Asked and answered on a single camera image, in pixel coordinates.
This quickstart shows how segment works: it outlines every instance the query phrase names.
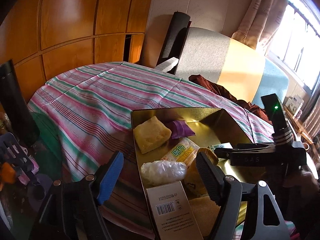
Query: gold tray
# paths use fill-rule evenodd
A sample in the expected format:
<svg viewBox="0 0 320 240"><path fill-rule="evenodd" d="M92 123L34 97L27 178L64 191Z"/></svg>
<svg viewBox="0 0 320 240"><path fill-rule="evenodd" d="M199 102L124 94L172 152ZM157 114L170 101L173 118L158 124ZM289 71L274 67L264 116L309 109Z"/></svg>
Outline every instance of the gold tray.
<svg viewBox="0 0 320 240"><path fill-rule="evenodd" d="M196 143L199 147L208 147L209 145L228 142L231 143L233 147L238 143L251 143L250 139L236 123L236 121L228 114L226 110L221 108L177 107L134 110L131 112L132 129L153 116L156 116L162 123L175 120L185 120L188 126L196 134L195 136L189 136L188 138ZM139 172L143 163L160 160L178 142L179 139L170 139L161 147L146 154L141 154L138 145L134 142ZM220 161L218 166L220 166L226 175L232 175L240 182L254 184L257 183L260 176L264 172L264 168L261 167L231 166L229 160ZM146 195L146 189L154 186L148 184L141 177L140 179ZM186 188L185 192L189 200L196 197ZM244 221L245 210L246 203L244 202L240 207L237 224L240 224Z"/></svg>

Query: screw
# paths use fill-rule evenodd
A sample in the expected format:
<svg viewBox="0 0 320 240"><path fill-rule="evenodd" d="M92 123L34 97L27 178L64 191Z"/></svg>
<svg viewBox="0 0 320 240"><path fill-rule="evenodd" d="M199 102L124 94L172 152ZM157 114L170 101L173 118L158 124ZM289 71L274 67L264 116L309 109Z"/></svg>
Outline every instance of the screw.
<svg viewBox="0 0 320 240"><path fill-rule="evenodd" d="M57 179L53 182L53 185L55 186L60 186L61 185L61 180Z"/></svg>
<svg viewBox="0 0 320 240"><path fill-rule="evenodd" d="M227 175L227 176L226 176L226 180L227 180L227 181L234 181L235 178L234 178L233 176L231 176L231 175Z"/></svg>
<svg viewBox="0 0 320 240"><path fill-rule="evenodd" d="M87 180L87 181L92 181L92 180L94 180L94 175L89 174L89 175L85 176L85 180Z"/></svg>
<svg viewBox="0 0 320 240"><path fill-rule="evenodd" d="M263 181L263 180L259 180L259 185L261 186L261 187L265 187L267 184L266 184L266 182L265 181Z"/></svg>

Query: barcode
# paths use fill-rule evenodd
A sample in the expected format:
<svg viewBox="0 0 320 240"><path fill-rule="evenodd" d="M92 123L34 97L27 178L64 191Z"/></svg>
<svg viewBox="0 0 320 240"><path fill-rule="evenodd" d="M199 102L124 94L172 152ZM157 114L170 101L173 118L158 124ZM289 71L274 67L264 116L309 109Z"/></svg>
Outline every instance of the barcode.
<svg viewBox="0 0 320 240"><path fill-rule="evenodd" d="M157 205L158 215L167 214L174 211L173 202L164 203L161 205Z"/></svg>

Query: brown cloth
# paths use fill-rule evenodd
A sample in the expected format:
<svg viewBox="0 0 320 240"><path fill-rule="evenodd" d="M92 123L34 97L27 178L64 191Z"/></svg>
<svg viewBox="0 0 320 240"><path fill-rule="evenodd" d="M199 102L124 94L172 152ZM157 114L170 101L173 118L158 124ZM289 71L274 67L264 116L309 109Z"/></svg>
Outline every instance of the brown cloth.
<svg viewBox="0 0 320 240"><path fill-rule="evenodd" d="M250 102L247 103L244 100L237 100L233 95L230 94L228 90L226 90L223 86L220 86L216 83L213 83L207 79L205 79L201 75L191 75L189 77L189 81L198 84L199 86L202 86L206 88L207 90L211 91L212 93L224 97L226 99L229 99L230 101L236 103L237 105L247 109L249 112L255 114L257 117L260 117L262 120L268 122L269 124L272 125L272 122L269 121L266 112L264 109L261 109L257 105L253 105Z"/></svg>

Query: tablecloth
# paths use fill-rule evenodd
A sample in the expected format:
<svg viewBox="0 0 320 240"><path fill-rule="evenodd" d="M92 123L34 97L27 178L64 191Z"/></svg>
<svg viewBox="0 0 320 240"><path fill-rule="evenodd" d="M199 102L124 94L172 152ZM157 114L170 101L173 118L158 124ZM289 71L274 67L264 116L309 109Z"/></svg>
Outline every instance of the tablecloth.
<svg viewBox="0 0 320 240"><path fill-rule="evenodd" d="M224 108L252 142L272 141L271 125L231 101L178 76L127 62L62 73L28 103L33 114L48 117L56 126L57 136L49 137L59 141L73 180L94 173L116 150L124 153L124 168L101 212L111 222L149 238L154 234L136 164L130 113L191 106ZM48 126L39 120L39 126ZM45 133L51 132L41 129L44 142Z"/></svg>

